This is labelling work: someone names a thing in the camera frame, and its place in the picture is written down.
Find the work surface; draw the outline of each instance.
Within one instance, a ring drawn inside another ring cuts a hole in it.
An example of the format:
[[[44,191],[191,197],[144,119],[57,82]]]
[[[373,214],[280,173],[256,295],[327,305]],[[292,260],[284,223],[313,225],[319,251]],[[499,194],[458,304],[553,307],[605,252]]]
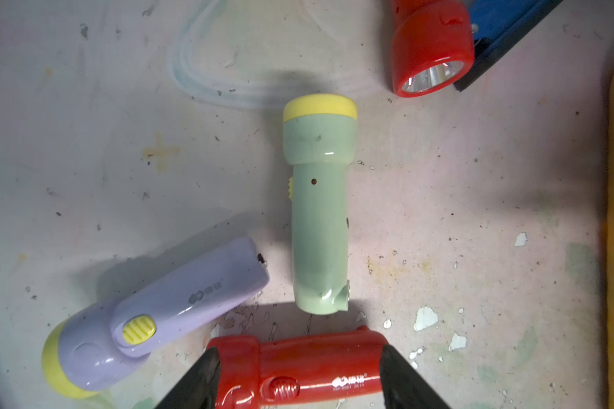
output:
[[[466,91],[405,100],[388,90],[386,4],[0,2],[0,408],[150,409],[212,335],[362,323],[422,349],[455,409],[602,407],[614,1],[565,1]],[[360,117],[350,311],[328,317],[291,304],[277,108],[310,92]],[[97,397],[46,384],[58,323],[243,234],[271,276],[248,307]],[[415,331],[422,307],[437,322]],[[466,347],[449,351],[455,334]]]

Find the yellow switch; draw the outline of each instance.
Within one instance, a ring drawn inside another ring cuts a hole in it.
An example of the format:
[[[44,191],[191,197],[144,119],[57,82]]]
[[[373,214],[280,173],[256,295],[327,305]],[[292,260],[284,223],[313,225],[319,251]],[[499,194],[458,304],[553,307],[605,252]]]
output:
[[[150,339],[157,331],[155,322],[148,315],[134,317],[123,327],[123,339],[130,345],[139,345]]]

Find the green flashlight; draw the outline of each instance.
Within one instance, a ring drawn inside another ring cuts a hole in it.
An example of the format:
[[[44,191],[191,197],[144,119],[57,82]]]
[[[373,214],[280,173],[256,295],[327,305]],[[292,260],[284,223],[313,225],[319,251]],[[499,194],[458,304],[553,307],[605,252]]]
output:
[[[341,95],[305,95],[284,108],[293,293],[310,314],[348,310],[347,172],[357,144],[357,107]]]

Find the flashlight lens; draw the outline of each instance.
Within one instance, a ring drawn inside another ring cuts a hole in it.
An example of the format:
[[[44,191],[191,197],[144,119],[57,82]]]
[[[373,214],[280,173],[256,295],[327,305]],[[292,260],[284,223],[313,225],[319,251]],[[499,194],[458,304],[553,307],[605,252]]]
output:
[[[447,61],[434,67],[421,71],[414,77],[409,78],[403,85],[403,91],[412,94],[426,91],[440,85],[461,71],[464,63],[461,61]]]

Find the red flashlight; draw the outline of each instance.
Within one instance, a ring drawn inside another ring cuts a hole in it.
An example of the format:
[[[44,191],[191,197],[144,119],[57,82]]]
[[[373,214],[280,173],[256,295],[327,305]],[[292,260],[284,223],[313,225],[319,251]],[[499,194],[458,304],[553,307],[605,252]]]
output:
[[[380,392],[386,344],[367,327],[263,345],[247,335],[214,338],[207,349],[218,348],[221,357],[216,408],[258,409]]]
[[[393,92],[417,97],[452,84],[475,60],[471,18],[459,0],[391,0]]]

